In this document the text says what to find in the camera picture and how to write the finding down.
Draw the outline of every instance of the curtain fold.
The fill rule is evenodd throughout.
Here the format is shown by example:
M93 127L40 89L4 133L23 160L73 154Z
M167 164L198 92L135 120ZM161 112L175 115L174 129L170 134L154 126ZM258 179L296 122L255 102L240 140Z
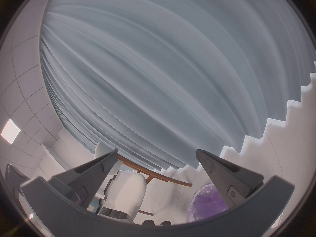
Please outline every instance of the curtain fold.
M150 169L241 151L315 73L286 0L50 0L43 76L69 132Z

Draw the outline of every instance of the curtain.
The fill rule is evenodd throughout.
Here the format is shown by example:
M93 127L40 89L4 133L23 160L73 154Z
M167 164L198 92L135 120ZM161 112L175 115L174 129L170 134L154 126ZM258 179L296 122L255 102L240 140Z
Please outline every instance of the curtain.
M261 138L300 101L316 60L286 0L50 0L40 56L78 141L157 170Z

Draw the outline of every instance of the ceiling light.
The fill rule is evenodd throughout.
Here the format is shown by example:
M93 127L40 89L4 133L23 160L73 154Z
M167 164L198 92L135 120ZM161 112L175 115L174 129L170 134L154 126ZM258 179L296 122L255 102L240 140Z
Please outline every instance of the ceiling light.
M21 129L18 128L11 119L9 119L2 130L1 136L12 144L20 131Z

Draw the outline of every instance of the wooden frame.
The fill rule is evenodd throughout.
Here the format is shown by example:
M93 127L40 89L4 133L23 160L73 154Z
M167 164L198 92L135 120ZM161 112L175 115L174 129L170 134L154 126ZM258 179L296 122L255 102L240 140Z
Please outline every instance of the wooden frame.
M188 187L192 187L192 184L190 183L185 183L173 178L170 178L168 176L164 176L162 174L156 173L152 170L149 170L147 168L144 168L134 162L132 162L131 160L126 159L125 157L118 155L118 159L121 160L123 162L124 165L135 169L137 171L137 173L144 173L146 175L148 175L147 179L146 179L146 183L148 184L152 179L157 178L159 180L165 181L165 182L172 182L175 184L180 184L180 185L184 185L184 186L188 186Z

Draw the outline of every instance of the purple bag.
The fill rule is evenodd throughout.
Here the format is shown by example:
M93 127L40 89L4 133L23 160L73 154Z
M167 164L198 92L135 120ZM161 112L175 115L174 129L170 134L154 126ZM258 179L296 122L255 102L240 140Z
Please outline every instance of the purple bag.
M200 188L189 200L186 213L187 223L210 218L228 210L213 183Z

